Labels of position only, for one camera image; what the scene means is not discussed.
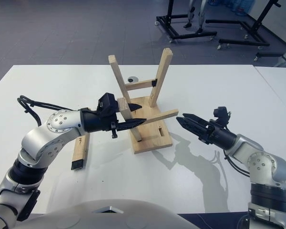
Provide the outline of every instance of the metal stand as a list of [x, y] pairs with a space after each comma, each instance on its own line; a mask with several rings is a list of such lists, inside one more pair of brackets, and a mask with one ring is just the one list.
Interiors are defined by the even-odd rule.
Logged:
[[258, 17], [257, 21], [253, 24], [252, 27], [248, 25], [245, 21], [227, 21], [227, 20], [205, 20], [205, 23], [225, 23], [225, 24], [240, 24], [241, 28], [244, 28], [248, 34], [245, 35], [244, 39], [248, 39], [249, 35], [255, 40], [255, 42], [251, 41], [238, 41], [238, 40], [229, 40], [229, 39], [220, 39], [219, 45], [217, 49], [221, 48], [221, 44], [242, 44], [242, 45], [251, 45], [258, 46], [259, 49], [262, 49], [262, 46], [269, 46], [270, 44], [265, 41], [265, 39], [258, 34], [257, 30], [262, 25], [262, 21], [271, 9], [273, 5], [277, 7], [281, 7], [280, 4], [277, 3], [278, 0], [269, 0], [268, 4], [264, 8], [261, 15]]
[[217, 32], [216, 31], [211, 31], [211, 32], [196, 32], [196, 33], [190, 33], [190, 34], [182, 34], [180, 35], [172, 26], [171, 26], [171, 21], [172, 19], [175, 18], [187, 18], [187, 14], [176, 14], [172, 15], [173, 12], [173, 4], [174, 0], [170, 0], [168, 4], [168, 10], [167, 10], [167, 15], [165, 16], [157, 16], [155, 25], [160, 25], [164, 28], [164, 30], [167, 32], [167, 34], [170, 36], [169, 42], [173, 42], [175, 39], [188, 39], [188, 38], [195, 38], [195, 37], [207, 37], [211, 36], [210, 40], [213, 39], [214, 36], [216, 36]]
[[253, 60], [257, 61], [260, 57], [281, 57], [283, 55], [282, 52], [258, 52]]

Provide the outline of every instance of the wooden rung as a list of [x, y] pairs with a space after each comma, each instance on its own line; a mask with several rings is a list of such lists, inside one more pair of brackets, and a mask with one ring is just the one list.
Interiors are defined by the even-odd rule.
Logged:
[[178, 109], [174, 109], [171, 111], [166, 111], [163, 113], [159, 113], [157, 115], [154, 115], [152, 117], [149, 117], [146, 119], [146, 121], [144, 123], [142, 123], [141, 125], [145, 125], [145, 124], [149, 124], [149, 123], [153, 123], [162, 119], [166, 119], [166, 118], [170, 118], [170, 117], [174, 117], [178, 115]]
[[122, 95], [126, 99], [127, 103], [130, 104], [130, 97], [129, 97], [129, 94], [127, 92], [127, 89], [126, 89], [126, 86], [125, 86], [125, 83], [124, 83], [124, 80], [123, 80], [123, 77], [122, 77], [122, 74], [121, 74], [118, 62], [117, 62], [117, 60], [115, 58], [115, 55], [108, 56], [108, 60], [109, 60], [110, 66], [112, 68], [112, 71], [114, 73], [114, 76], [116, 78], [116, 81], [119, 84], [119, 87], [120, 87], [120, 90], [122, 92]]
[[140, 81], [140, 82], [135, 82], [135, 83], [126, 83], [125, 87], [127, 91], [152, 87], [154, 80], [145, 80], [145, 81]]
[[155, 107], [157, 103], [157, 99], [168, 69], [168, 66], [171, 63], [173, 57], [173, 52], [170, 48], [165, 48], [162, 52], [161, 60], [159, 63], [156, 79], [157, 79], [157, 85], [153, 87], [151, 95], [149, 97], [149, 106]]
[[83, 168], [84, 161], [87, 158], [89, 140], [90, 133], [80, 136], [75, 140], [71, 170]]
[[[119, 111], [125, 120], [132, 119], [133, 114], [125, 98], [118, 98]], [[142, 137], [137, 127], [130, 129], [136, 141], [141, 141]]]

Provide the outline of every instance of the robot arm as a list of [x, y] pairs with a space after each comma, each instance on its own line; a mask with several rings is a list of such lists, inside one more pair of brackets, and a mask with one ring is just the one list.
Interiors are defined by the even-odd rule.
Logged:
[[[130, 109], [141, 108], [129, 104]], [[99, 99], [96, 111], [83, 108], [78, 111], [59, 110], [47, 121], [31, 130], [22, 140], [22, 148], [12, 168], [0, 184], [0, 229], [12, 228], [16, 220], [27, 219], [40, 194], [38, 187], [48, 166], [61, 149], [70, 141], [87, 132], [130, 129], [146, 119], [130, 119], [118, 123], [118, 104], [113, 94], [106, 93]]]
[[235, 135], [226, 126], [230, 115], [225, 107], [214, 110], [218, 119], [209, 122], [194, 115], [177, 117], [181, 126], [199, 136], [206, 144], [215, 144], [227, 156], [244, 164], [250, 173], [251, 202], [248, 204], [250, 220], [247, 228], [286, 229], [286, 161], [269, 154], [255, 141]]

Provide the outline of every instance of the wooden board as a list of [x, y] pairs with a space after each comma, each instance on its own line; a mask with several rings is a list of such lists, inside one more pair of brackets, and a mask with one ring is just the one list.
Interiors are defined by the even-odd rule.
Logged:
[[174, 117], [174, 116], [177, 116], [178, 113], [179, 113], [178, 109], [162, 112], [162, 113], [156, 114], [152, 117], [147, 117], [146, 121], [144, 123], [142, 123], [141, 125], [145, 125], [145, 124], [153, 123], [153, 122], [156, 122], [156, 121], [159, 121], [162, 119]]
[[[134, 98], [131, 99], [131, 102], [142, 106], [141, 109], [132, 112], [134, 118], [152, 117], [161, 113], [157, 105], [154, 107], [149, 106], [149, 96]], [[137, 128], [142, 137], [142, 141], [137, 142], [134, 136], [131, 135], [135, 154], [173, 145], [164, 120], [140, 125]]]
[[75, 140], [71, 170], [83, 168], [84, 161], [87, 158], [89, 140], [90, 133], [80, 136]]
[[144, 81], [135, 82], [135, 83], [126, 83], [125, 87], [126, 87], [126, 89], [128, 91], [141, 89], [141, 88], [152, 87], [154, 80], [155, 79], [153, 79], [153, 80], [144, 80]]

